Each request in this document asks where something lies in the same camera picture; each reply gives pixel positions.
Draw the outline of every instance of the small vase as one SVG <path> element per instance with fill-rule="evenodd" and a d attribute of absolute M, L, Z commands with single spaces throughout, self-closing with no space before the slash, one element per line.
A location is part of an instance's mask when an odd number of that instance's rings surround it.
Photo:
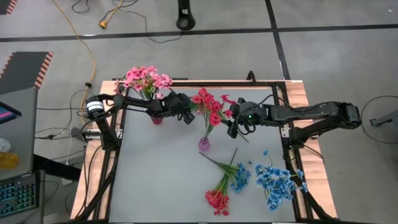
<path fill-rule="evenodd" d="M 198 143 L 199 150 L 205 152 L 210 149 L 210 142 L 207 137 L 202 137 Z"/>
<path fill-rule="evenodd" d="M 155 124 L 155 125 L 161 124 L 163 121 L 163 118 L 150 117 L 150 119 L 152 120 L 153 124 Z"/>

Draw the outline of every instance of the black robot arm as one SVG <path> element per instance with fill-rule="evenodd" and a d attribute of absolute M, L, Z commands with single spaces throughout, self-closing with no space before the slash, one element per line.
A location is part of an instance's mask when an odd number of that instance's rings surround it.
<path fill-rule="evenodd" d="M 114 104 L 109 110 L 104 110 L 103 101 L 113 100 Z M 139 111 L 147 113 L 156 118 L 177 116 L 185 123 L 190 124 L 195 116 L 190 111 L 190 98 L 183 93 L 171 91 L 169 95 L 161 100 L 140 100 L 122 95 L 101 94 L 92 96 L 86 100 L 88 116 L 95 121 L 101 131 L 101 143 L 104 150 L 118 150 L 120 140 L 114 128 L 109 126 L 107 117 L 116 114 L 120 109 Z"/>
<path fill-rule="evenodd" d="M 240 98 L 239 104 L 231 105 L 234 121 L 227 122 L 228 135 L 236 138 L 241 125 L 246 133 L 252 133 L 257 125 L 283 126 L 291 121 L 303 119 L 322 119 L 305 128 L 291 128 L 284 137 L 286 144 L 292 147 L 303 147 L 312 136 L 319 136 L 336 128 L 355 129 L 361 125 L 359 110 L 351 103 L 325 102 L 314 106 L 293 108 L 291 106 L 258 105 Z"/>

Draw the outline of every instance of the monitor screen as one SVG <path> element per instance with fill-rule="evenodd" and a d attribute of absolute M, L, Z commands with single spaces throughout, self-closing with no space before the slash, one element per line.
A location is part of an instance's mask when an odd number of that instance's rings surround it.
<path fill-rule="evenodd" d="M 0 124 L 21 116 L 21 112 L 0 102 Z"/>

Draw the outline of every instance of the black floor stripe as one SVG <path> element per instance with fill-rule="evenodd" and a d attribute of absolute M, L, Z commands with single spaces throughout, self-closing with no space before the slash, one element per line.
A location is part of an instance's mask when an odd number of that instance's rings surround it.
<path fill-rule="evenodd" d="M 282 73 L 286 80 L 290 80 L 289 69 L 287 68 L 287 62 L 285 58 L 284 49 L 282 47 L 282 42 L 280 41 L 278 27 L 276 25 L 274 10 L 272 9 L 271 0 L 266 0 L 267 10 L 269 20 L 271 22 L 272 34 L 274 35 L 274 40 L 276 44 L 276 51 L 278 53 L 280 66 L 282 67 Z"/>
<path fill-rule="evenodd" d="M 0 0 L 0 15 L 6 15 L 11 0 Z"/>
<path fill-rule="evenodd" d="M 96 34 L 79 35 L 83 40 L 91 39 L 113 39 L 133 37 L 167 37 L 179 35 L 212 35 L 212 34 L 256 34 L 272 32 L 271 28 L 250 28 L 250 29 L 217 29 L 217 30 L 191 30 L 191 31 L 166 31 L 166 32 L 142 32 L 126 34 Z M 49 41 L 49 40 L 75 40 L 74 35 L 51 36 L 51 37 L 10 37 L 0 38 L 0 42 L 23 42 L 23 41 Z"/>
<path fill-rule="evenodd" d="M 332 31 L 332 30 L 367 30 L 367 29 L 397 29 L 398 24 L 383 25 L 358 25 L 358 26 L 326 26 L 326 27 L 285 27 L 285 28 L 247 28 L 247 29 L 214 29 L 214 30 L 191 30 L 191 31 L 165 31 L 165 32 L 141 32 L 125 34 L 95 34 L 79 35 L 83 40 L 94 39 L 115 39 L 115 38 L 134 38 L 134 37 L 167 37 L 179 35 L 213 35 L 213 34 L 258 34 L 270 32 L 313 32 L 313 31 Z M 48 36 L 48 37 L 6 37 L 0 38 L 0 42 L 31 42 L 31 41 L 51 41 L 51 40 L 75 40 L 74 35 Z"/>
<path fill-rule="evenodd" d="M 311 31 L 396 29 L 396 28 L 398 28 L 398 24 L 327 26 L 327 27 L 285 27 L 285 28 L 278 28 L 278 32 L 311 32 Z"/>

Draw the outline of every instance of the rgb keyboard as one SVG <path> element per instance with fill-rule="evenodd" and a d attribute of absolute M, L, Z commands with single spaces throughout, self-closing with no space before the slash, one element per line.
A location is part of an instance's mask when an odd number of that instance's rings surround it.
<path fill-rule="evenodd" d="M 0 182 L 0 218 L 38 207 L 39 182 L 35 174 Z"/>

